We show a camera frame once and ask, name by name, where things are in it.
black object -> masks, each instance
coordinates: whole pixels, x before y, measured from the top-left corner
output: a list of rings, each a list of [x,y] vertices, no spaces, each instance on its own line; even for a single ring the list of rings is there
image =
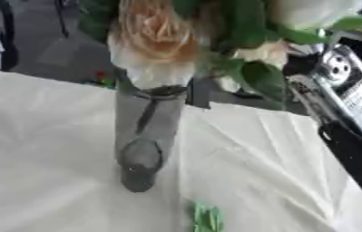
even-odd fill
[[[325,124],[319,135],[341,165],[362,188],[362,137],[338,122]]]
[[[66,29],[66,23],[64,22],[63,9],[64,2],[63,0],[54,0],[56,14],[58,15],[59,25],[61,26],[62,34],[65,38],[69,37],[69,32]]]
[[[15,19],[13,9],[7,0],[0,0],[3,26],[0,28],[0,42],[4,51],[1,55],[1,71],[8,72],[18,64],[19,55],[15,47]]]

green paper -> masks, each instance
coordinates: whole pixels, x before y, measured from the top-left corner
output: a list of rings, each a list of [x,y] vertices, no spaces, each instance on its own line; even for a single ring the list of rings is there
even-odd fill
[[[218,208],[208,208],[201,203],[194,204],[193,232],[221,232],[223,223]]]
[[[337,23],[333,24],[330,29],[333,30],[356,30],[362,27],[362,15],[350,16],[341,19]]]
[[[230,47],[257,48],[267,41],[265,5],[262,0],[221,0]]]
[[[283,102],[285,80],[277,67],[263,62],[245,63],[242,75],[244,81],[256,92],[274,102]]]

dark floor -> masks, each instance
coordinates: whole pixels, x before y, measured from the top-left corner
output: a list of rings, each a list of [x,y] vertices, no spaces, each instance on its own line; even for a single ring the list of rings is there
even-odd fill
[[[10,0],[15,12],[15,43],[20,62],[12,70],[43,78],[82,82],[97,72],[109,73],[107,47],[94,42],[77,28],[74,1],[64,9],[70,36],[64,38],[52,0]]]

flower bouquet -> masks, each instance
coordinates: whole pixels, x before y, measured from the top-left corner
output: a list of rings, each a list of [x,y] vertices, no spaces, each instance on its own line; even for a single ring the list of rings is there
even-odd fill
[[[92,5],[91,0],[82,1]],[[81,25],[107,41],[112,63],[122,70],[116,154],[124,169],[123,183],[133,191],[150,188],[167,159],[191,78],[232,80],[244,90],[281,102],[281,70],[288,62],[289,44],[323,44],[329,38],[319,36],[318,29],[362,26],[362,15],[357,14],[362,0],[92,2],[98,5],[98,18],[108,18],[110,26],[105,29],[101,19],[98,27]],[[92,14],[90,6],[81,10],[86,17]]]

chair leg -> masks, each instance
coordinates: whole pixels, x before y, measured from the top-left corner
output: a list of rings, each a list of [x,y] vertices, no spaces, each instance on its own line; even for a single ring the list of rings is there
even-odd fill
[[[69,32],[66,29],[66,24],[64,22],[64,16],[62,15],[62,10],[64,8],[64,4],[62,0],[54,0],[54,5],[56,9],[56,13],[58,14],[59,25],[61,26],[62,34],[65,38],[69,37]]]

